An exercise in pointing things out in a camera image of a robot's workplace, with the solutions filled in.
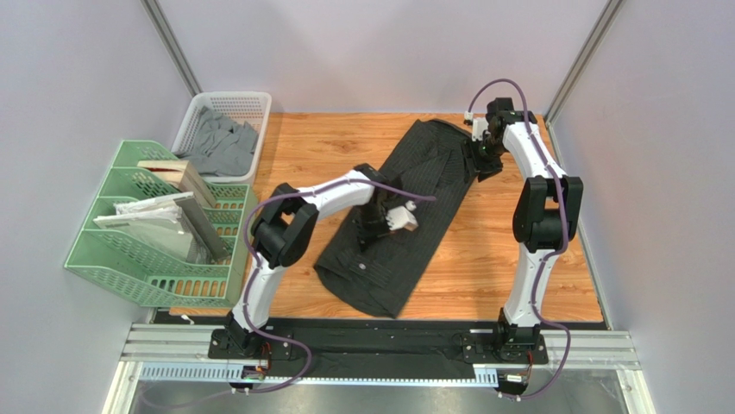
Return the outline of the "dark pinstriped long sleeve shirt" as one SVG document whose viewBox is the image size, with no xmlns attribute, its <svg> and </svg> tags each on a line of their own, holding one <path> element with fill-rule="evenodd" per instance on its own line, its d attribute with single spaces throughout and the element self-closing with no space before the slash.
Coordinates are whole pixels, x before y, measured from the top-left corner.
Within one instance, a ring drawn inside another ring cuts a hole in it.
<svg viewBox="0 0 735 414">
<path fill-rule="evenodd" d="M 416 121 L 380 167 L 389 182 L 433 196 L 418 204 L 418 228 L 399 230 L 360 249 L 353 208 L 313 268 L 322 285 L 374 317 L 396 318 L 421 279 L 478 173 L 464 145 L 471 134 L 443 120 Z"/>
</svg>

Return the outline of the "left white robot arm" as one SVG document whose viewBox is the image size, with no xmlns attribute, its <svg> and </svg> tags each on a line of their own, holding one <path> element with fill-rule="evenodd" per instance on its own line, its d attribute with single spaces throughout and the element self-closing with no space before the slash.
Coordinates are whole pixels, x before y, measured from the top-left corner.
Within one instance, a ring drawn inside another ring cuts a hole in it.
<svg viewBox="0 0 735 414">
<path fill-rule="evenodd" d="M 366 246 L 401 229 L 394 217 L 396 210 L 386 204 L 402 195 L 400 178 L 389 177 L 369 164 L 319 185 L 298 188 L 283 183 L 276 187 L 246 219 L 252 264 L 240 299 L 224 327 L 212 334 L 209 356 L 253 358 L 266 348 L 271 338 L 263 329 L 276 292 L 287 269 L 304 256 L 320 221 L 356 207 L 358 243 Z"/>
</svg>

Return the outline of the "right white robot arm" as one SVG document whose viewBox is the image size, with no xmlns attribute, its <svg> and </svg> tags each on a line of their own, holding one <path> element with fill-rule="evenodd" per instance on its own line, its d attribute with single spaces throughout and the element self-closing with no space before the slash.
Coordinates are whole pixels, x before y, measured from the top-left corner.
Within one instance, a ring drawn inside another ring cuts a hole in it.
<svg viewBox="0 0 735 414">
<path fill-rule="evenodd" d="M 502 171 L 503 154 L 513 157 L 525 181 L 512 217 L 518 266 L 489 344 L 497 360 L 522 361 L 541 347 L 543 295 L 558 256 L 575 237 L 583 183 L 558 166 L 532 113 L 515 109 L 511 98 L 491 101 L 483 117 L 466 113 L 465 123 L 472 128 L 465 153 L 478 181 Z"/>
</svg>

